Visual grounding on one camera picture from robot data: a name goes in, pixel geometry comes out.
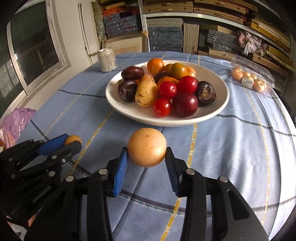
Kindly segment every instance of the purple plastic bag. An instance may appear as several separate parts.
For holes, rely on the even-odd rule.
[[[15,145],[35,112],[36,110],[29,108],[15,109],[4,119],[3,125],[0,127],[0,139],[4,142],[6,148]]]

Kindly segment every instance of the can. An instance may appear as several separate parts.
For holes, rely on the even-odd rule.
[[[117,68],[115,53],[111,47],[99,50],[98,59],[103,72],[109,72]]]

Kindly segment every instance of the table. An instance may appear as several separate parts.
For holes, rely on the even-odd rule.
[[[262,96],[232,81],[228,61],[176,52],[149,52],[117,56],[118,68],[109,73],[102,73],[97,63],[69,80],[44,104],[19,142],[76,134],[82,139],[83,149],[73,161],[63,165],[63,178],[71,173],[77,178],[86,177],[105,167],[119,156],[134,131],[148,127],[114,111],[105,98],[106,85],[124,68],[154,57],[200,64],[227,83],[230,100],[217,116],[190,126],[151,127],[164,134],[175,157],[185,160],[203,176],[227,176],[271,239],[296,204],[296,129],[273,91],[270,96]],[[207,240],[211,229],[209,204],[208,200]],[[152,168],[129,162],[120,195],[108,198],[114,239],[177,241],[185,206],[186,199],[177,199],[172,192],[164,161]],[[85,240],[85,217],[82,219]]]

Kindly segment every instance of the price tag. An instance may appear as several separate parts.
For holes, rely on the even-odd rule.
[[[242,86],[244,86],[246,88],[252,89],[253,84],[254,84],[253,80],[248,80],[247,78],[242,79]]]

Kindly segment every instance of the white bowl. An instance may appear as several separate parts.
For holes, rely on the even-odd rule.
[[[158,118],[153,113],[152,107],[141,107],[136,102],[124,102],[117,95],[116,83],[121,80],[121,72],[116,74],[108,83],[106,87],[106,98],[108,103],[122,115],[131,118],[132,120],[153,125],[153,126],[186,126],[193,123],[205,121],[219,114],[227,105],[229,100],[229,90],[226,83],[213,71],[197,64],[188,63],[176,60],[164,60],[165,65],[173,63],[182,63],[185,66],[190,66],[196,71],[196,78],[198,81],[207,81],[216,91],[217,98],[210,105],[205,107],[198,107],[194,115],[181,118],[174,110],[170,116]],[[142,67],[147,72],[147,62],[136,64],[137,67]]]

